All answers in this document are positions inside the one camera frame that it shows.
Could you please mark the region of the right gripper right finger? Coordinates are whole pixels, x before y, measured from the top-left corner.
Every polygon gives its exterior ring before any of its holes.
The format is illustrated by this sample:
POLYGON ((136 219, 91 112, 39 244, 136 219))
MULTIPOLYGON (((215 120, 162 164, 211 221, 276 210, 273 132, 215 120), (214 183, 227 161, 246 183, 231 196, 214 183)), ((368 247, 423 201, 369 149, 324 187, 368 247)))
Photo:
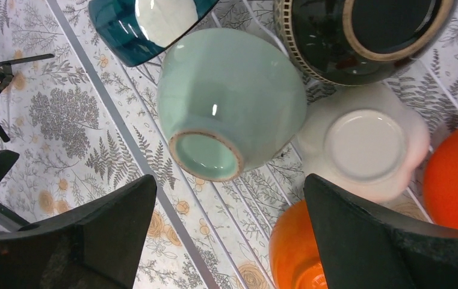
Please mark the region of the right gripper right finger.
POLYGON ((305 201, 329 288, 458 288, 458 229, 424 222, 310 174, 305 201))

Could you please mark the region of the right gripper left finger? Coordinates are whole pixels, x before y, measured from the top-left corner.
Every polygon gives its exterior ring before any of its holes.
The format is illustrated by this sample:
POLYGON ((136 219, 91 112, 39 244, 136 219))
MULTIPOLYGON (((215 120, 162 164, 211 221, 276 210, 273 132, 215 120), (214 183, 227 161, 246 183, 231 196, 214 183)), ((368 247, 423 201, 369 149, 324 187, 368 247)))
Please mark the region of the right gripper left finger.
POLYGON ((132 288, 156 201, 144 175, 94 201, 0 232, 0 288, 132 288))

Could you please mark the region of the orange bowl white inside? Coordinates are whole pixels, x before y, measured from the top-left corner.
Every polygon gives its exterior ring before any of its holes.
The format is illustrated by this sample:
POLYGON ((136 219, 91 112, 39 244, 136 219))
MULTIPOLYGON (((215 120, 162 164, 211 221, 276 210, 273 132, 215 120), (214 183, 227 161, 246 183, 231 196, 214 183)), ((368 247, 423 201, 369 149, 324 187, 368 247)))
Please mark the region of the orange bowl white inside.
POLYGON ((278 218, 270 237, 269 257, 276 288, 328 288, 304 200, 278 218))

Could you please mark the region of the white flower-shaped bowl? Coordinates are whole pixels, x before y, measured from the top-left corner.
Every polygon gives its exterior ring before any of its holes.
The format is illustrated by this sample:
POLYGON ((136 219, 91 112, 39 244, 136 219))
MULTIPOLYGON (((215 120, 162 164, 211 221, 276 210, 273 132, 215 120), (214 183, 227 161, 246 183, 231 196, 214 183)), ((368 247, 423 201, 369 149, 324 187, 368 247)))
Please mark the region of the white flower-shaped bowl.
POLYGON ((383 203, 409 185, 428 153, 430 132, 419 113, 378 82, 310 104, 297 143, 305 175, 383 203))

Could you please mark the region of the celadon green ceramic bowl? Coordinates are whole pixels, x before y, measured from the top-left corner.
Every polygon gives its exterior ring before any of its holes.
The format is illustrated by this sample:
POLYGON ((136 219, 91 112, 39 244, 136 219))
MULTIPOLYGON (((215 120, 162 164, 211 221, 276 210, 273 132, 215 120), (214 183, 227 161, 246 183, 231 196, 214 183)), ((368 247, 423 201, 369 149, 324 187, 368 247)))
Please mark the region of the celadon green ceramic bowl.
POLYGON ((189 174, 230 181, 263 166, 306 117, 306 92, 292 62, 240 30, 193 32, 166 54, 157 91, 169 151, 189 174))

